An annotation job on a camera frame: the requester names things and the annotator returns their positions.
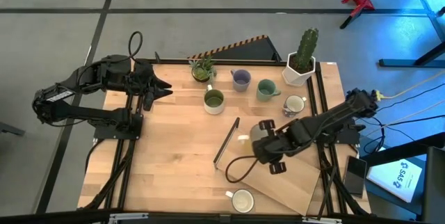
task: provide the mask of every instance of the yellow black hazard tape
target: yellow black hazard tape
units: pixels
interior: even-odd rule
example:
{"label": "yellow black hazard tape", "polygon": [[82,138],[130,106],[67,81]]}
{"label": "yellow black hazard tape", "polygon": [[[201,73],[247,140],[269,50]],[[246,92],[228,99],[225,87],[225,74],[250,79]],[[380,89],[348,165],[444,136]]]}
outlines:
{"label": "yellow black hazard tape", "polygon": [[261,40],[261,39],[265,39],[265,38],[268,38],[268,36],[267,35],[260,35],[260,36],[253,37],[253,38],[250,38],[250,39],[247,39],[247,40],[242,40],[242,41],[234,43],[234,44],[230,44],[228,46],[219,47],[219,48],[213,49],[211,51],[206,51],[205,53],[195,54],[194,56],[189,56],[187,58],[188,59],[198,59],[198,58],[201,58],[203,56],[212,55],[212,54],[218,53],[219,51],[224,51],[224,50],[228,50],[228,49],[231,49],[231,48],[234,48],[234,47],[239,47],[241,45],[254,42],[255,40]]}

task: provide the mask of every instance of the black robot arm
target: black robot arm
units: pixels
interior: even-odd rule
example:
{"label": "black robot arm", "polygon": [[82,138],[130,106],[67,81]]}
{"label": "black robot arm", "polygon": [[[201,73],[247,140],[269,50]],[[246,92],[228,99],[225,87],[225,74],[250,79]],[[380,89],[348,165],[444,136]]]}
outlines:
{"label": "black robot arm", "polygon": [[268,136],[252,142],[254,155],[262,164],[270,163],[272,173],[282,173],[280,167],[283,168],[284,164],[278,164],[283,154],[291,157],[313,142],[333,137],[352,117],[373,117],[377,109],[376,100],[375,92],[368,94],[356,88],[348,92],[344,103],[317,116],[293,120],[276,131],[273,131],[273,120],[262,121],[260,129],[267,129]]}
{"label": "black robot arm", "polygon": [[114,90],[143,96],[143,108],[149,111],[154,100],[172,94],[166,88],[171,88],[171,85],[156,77],[148,60],[137,59],[134,71],[131,71],[130,58],[112,55],[87,67],[80,67],[68,79],[39,90],[32,106],[38,119],[50,125],[71,118],[87,120],[94,127],[113,125],[116,129],[127,129],[132,119],[130,109],[89,109],[71,106],[64,99],[75,94]]}

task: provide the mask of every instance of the concrete floor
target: concrete floor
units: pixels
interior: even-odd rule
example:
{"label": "concrete floor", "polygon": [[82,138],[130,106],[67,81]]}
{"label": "concrete floor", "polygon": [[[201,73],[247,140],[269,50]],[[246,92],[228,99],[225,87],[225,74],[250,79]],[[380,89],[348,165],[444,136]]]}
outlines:
{"label": "concrete floor", "polygon": [[[444,0],[427,0],[433,11]],[[0,0],[4,8],[101,8],[105,0]],[[421,0],[372,0],[376,8],[424,9]],[[351,8],[340,0],[112,0],[111,8]],[[95,60],[108,54],[126,54],[131,32],[144,34],[139,58],[185,58],[208,49],[266,34],[283,59],[295,51],[303,31],[316,27],[320,38],[318,61],[339,64],[345,92],[355,87],[378,89],[394,95],[439,70],[382,69],[380,58],[418,58],[440,43],[426,14],[362,15],[346,30],[339,25],[346,15],[337,14],[113,14],[108,15]],[[25,137],[0,135],[0,216],[33,212],[43,178],[57,145],[60,129],[41,125],[31,110],[36,90],[66,79],[84,64],[99,14],[2,14],[0,13],[0,121],[26,130]],[[445,76],[424,84],[398,100],[445,82]],[[445,88],[380,112],[382,122],[411,114],[440,101]],[[82,98],[83,106],[99,108],[100,92]],[[383,101],[387,106],[395,101]],[[445,105],[418,115],[443,114]],[[445,130],[444,119],[397,127],[412,138]],[[375,129],[369,126],[364,134]],[[65,153],[48,211],[76,208],[83,182],[85,157],[92,143],[93,128],[77,125]],[[386,144],[410,140],[388,131]],[[414,215],[370,196],[379,216],[414,218]]]}

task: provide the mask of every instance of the small potted plant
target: small potted plant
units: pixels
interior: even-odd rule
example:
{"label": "small potted plant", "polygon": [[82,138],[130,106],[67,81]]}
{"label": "small potted plant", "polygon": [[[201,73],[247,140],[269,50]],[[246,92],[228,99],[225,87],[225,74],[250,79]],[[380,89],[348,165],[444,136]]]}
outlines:
{"label": "small potted plant", "polygon": [[189,61],[192,67],[192,76],[197,82],[210,82],[216,76],[216,70],[213,64],[215,61],[211,60],[212,56],[203,56],[198,61]]}
{"label": "small potted plant", "polygon": [[317,46],[318,29],[307,29],[301,37],[297,52],[290,53],[283,78],[290,86],[302,86],[315,72],[315,57],[312,56]]}

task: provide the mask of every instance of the phone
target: phone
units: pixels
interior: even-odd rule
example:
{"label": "phone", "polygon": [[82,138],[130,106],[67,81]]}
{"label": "phone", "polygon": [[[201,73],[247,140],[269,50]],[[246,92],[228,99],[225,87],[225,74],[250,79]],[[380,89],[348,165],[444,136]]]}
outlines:
{"label": "phone", "polygon": [[344,184],[351,195],[363,197],[364,178],[366,176],[366,161],[355,157],[348,157],[348,165]]}

